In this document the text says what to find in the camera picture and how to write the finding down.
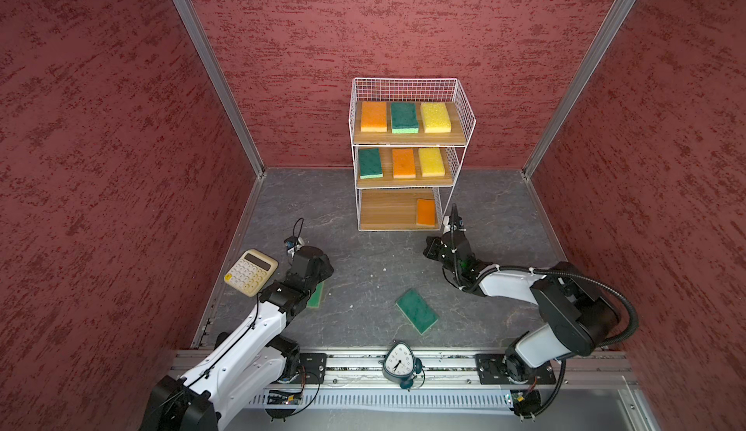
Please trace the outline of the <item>orange sponge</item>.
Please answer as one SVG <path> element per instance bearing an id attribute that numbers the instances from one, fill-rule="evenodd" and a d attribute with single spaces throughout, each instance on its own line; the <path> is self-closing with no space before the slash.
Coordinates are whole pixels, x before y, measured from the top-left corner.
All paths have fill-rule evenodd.
<path id="1" fill-rule="evenodd" d="M 388 104 L 386 102 L 362 102 L 359 127 L 363 133 L 387 133 L 389 129 Z"/>
<path id="2" fill-rule="evenodd" d="M 395 180 L 413 180 L 417 178 L 413 149 L 395 148 L 392 151 L 392 175 Z"/>
<path id="3" fill-rule="evenodd" d="M 416 225 L 418 227 L 433 228 L 438 224 L 437 207 L 434 200 L 418 199 Z"/>

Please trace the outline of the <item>yellow sponge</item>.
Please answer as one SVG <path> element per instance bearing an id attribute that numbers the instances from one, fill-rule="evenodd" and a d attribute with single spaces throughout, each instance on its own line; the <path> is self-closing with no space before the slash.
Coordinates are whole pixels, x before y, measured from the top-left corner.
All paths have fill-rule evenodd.
<path id="1" fill-rule="evenodd" d="M 446 103 L 421 103 L 421 117 L 426 134 L 448 134 L 452 131 Z"/>
<path id="2" fill-rule="evenodd" d="M 423 178 L 444 178 L 446 169 L 440 148 L 420 148 L 418 155 Z"/>

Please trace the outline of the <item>dark green sponge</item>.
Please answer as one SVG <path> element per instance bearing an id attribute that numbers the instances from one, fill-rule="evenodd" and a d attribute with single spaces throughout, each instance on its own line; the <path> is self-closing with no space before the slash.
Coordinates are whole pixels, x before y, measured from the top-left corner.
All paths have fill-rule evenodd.
<path id="1" fill-rule="evenodd" d="M 420 131 L 417 108 L 414 103 L 391 103 L 392 133 L 396 135 L 416 135 Z"/>
<path id="2" fill-rule="evenodd" d="M 409 289 L 396 300 L 400 312 L 420 335 L 424 335 L 439 320 L 438 314 L 415 289 Z"/>
<path id="3" fill-rule="evenodd" d="M 384 176 L 380 149 L 361 148 L 359 150 L 359 178 L 375 180 Z"/>

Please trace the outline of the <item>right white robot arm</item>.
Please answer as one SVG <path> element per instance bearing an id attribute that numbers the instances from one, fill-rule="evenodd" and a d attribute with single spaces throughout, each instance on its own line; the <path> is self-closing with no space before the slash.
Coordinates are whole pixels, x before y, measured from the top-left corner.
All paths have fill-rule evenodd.
<path id="1" fill-rule="evenodd" d="M 424 256 L 455 277 L 459 291 L 513 299 L 536 306 L 544 324 L 513 341 L 503 357 L 504 374 L 523 384 L 551 360 L 588 356 L 621 321 L 604 289 L 561 262 L 550 269 L 488 263 L 476 258 L 462 230 L 425 240 Z"/>

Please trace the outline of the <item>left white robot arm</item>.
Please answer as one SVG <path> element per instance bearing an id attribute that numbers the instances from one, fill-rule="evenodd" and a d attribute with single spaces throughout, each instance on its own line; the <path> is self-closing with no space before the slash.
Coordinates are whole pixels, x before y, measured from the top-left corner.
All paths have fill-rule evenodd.
<path id="1" fill-rule="evenodd" d="M 260 291 L 238 328 L 186 374 L 166 376 L 153 388 L 140 428 L 223 430 L 266 386 L 293 379 L 300 349 L 282 332 L 333 272 L 320 248 L 295 250 L 285 277 Z"/>

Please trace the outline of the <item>bottom wooden shelf board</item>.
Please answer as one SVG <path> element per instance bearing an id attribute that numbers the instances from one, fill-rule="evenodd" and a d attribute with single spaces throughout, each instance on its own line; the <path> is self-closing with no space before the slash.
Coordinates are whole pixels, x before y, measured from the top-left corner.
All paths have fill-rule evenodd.
<path id="1" fill-rule="evenodd" d="M 434 200 L 437 207 L 436 227 L 416 225 L 417 200 Z M 363 232 L 430 231 L 439 227 L 442 220 L 441 200 L 436 190 L 421 188 L 363 189 L 357 194 L 359 230 Z"/>

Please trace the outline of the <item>wooden shelf board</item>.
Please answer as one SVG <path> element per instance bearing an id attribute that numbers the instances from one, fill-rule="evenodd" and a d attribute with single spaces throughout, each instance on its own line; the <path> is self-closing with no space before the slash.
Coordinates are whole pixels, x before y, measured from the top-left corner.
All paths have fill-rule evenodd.
<path id="1" fill-rule="evenodd" d="M 462 122 L 458 118 L 458 110 L 454 103 L 447 103 L 449 115 L 451 116 L 451 131 L 449 133 L 425 133 L 424 124 L 421 120 L 421 114 L 417 113 L 420 131 L 417 134 L 394 134 L 392 133 L 392 124 L 388 125 L 388 130 L 383 133 L 369 133 L 361 131 L 361 116 L 363 116 L 362 102 L 356 102 L 356 114 L 354 120 L 353 144 L 362 147 L 363 145 L 382 145 L 383 147 L 465 147 L 468 136 L 464 135 Z"/>
<path id="2" fill-rule="evenodd" d="M 381 162 L 384 176 L 375 180 L 361 180 L 359 178 L 359 150 L 361 148 L 380 149 Z M 385 189 L 385 188 L 407 188 L 407 187 L 452 187 L 458 172 L 458 156 L 453 148 L 438 147 L 441 149 L 446 174 L 444 178 L 423 178 L 419 161 L 418 150 L 420 148 L 434 147 L 410 147 L 414 151 L 417 178 L 413 180 L 395 180 L 392 175 L 392 151 L 395 148 L 407 147 L 360 147 L 356 152 L 356 186 L 361 189 Z"/>
<path id="3" fill-rule="evenodd" d="M 437 207 L 436 227 L 416 225 L 417 200 L 434 200 Z M 421 188 L 363 189 L 357 194 L 359 230 L 363 232 L 430 231 L 439 227 L 442 220 L 441 200 L 436 190 Z"/>

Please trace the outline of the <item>middle wooden shelf board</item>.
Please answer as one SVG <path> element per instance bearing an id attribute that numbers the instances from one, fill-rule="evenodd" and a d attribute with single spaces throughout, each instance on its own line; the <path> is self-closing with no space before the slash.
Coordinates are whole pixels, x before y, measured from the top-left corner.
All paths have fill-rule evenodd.
<path id="1" fill-rule="evenodd" d="M 381 162 L 384 176 L 375 180 L 361 180 L 359 178 L 359 150 L 361 148 L 380 149 Z M 438 147 L 441 149 L 446 174 L 444 178 L 423 178 L 419 161 L 418 150 L 420 148 L 434 147 L 410 147 L 414 151 L 417 178 L 413 180 L 395 180 L 392 175 L 392 151 L 395 148 L 407 147 L 360 147 L 356 152 L 356 186 L 361 189 L 385 189 L 385 188 L 407 188 L 407 187 L 452 187 L 458 172 L 458 156 L 453 148 Z"/>

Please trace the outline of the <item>top wooden shelf board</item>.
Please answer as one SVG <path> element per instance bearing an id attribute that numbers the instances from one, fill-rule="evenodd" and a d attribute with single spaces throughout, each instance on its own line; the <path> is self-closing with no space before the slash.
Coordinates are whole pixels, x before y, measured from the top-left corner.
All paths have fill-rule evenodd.
<path id="1" fill-rule="evenodd" d="M 465 147 L 468 136 L 464 135 L 462 122 L 458 118 L 458 110 L 454 103 L 447 103 L 449 115 L 451 116 L 451 131 L 449 133 L 425 133 L 424 124 L 421 120 L 421 114 L 417 113 L 420 131 L 417 134 L 394 134 L 392 133 L 392 124 L 388 125 L 388 130 L 383 133 L 369 133 L 361 131 L 361 116 L 363 116 L 362 102 L 356 102 L 356 114 L 354 120 L 353 144 L 362 147 L 363 145 L 382 145 L 383 147 Z"/>

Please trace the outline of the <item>light green sponge left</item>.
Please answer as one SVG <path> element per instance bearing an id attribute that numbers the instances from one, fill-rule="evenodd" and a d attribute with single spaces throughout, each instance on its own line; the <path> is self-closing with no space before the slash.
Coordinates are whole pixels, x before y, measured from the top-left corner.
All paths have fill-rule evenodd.
<path id="1" fill-rule="evenodd" d="M 319 283 L 311 295 L 307 307 L 309 309 L 317 309 L 322 303 L 322 295 L 324 295 L 324 283 Z"/>

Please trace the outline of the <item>beige calculator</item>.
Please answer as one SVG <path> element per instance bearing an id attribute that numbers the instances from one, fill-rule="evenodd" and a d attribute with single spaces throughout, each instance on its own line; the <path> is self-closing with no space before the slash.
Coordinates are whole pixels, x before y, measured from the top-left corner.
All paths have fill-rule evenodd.
<path id="1" fill-rule="evenodd" d="M 223 280 L 248 297 L 256 296 L 278 268 L 278 262 L 258 250 L 247 250 L 227 271 Z"/>

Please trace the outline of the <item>white kitchen timer dial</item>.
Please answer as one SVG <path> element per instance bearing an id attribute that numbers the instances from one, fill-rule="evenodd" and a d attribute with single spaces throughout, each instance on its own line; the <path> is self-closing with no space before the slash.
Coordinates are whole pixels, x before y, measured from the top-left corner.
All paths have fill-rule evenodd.
<path id="1" fill-rule="evenodd" d="M 398 342 L 385 355 L 382 361 L 383 376 L 403 390 L 421 388 L 427 377 L 424 365 L 404 342 Z"/>

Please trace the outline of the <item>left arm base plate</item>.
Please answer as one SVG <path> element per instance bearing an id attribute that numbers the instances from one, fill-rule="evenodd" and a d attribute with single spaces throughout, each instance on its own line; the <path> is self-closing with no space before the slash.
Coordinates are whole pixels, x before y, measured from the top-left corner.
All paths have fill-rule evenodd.
<path id="1" fill-rule="evenodd" d="M 299 353 L 286 361 L 277 384 L 322 384 L 326 374 L 326 363 L 326 353 Z"/>

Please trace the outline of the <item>aluminium mounting rail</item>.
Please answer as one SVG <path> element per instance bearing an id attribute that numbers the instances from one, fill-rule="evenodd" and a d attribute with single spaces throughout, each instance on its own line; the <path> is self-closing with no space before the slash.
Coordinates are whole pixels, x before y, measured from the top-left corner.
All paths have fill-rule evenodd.
<path id="1" fill-rule="evenodd" d="M 596 351 L 565 361 L 565 375 L 553 360 L 535 377 L 515 382 L 504 371 L 503 354 L 495 349 L 305 349 L 301 368 L 326 388 L 397 387 L 394 374 L 411 374 L 415 388 L 531 388 L 548 390 L 561 380 L 569 389 L 637 389 L 639 380 L 627 355 Z"/>

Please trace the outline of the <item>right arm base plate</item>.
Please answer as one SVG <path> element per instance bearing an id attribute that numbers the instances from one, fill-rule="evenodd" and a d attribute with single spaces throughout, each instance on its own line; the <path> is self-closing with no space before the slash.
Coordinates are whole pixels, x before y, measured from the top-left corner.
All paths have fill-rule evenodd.
<path id="1" fill-rule="evenodd" d="M 511 373 L 504 357 L 503 353 L 477 353 L 474 356 L 476 372 L 482 386 L 549 386 L 557 382 L 551 362 Z"/>

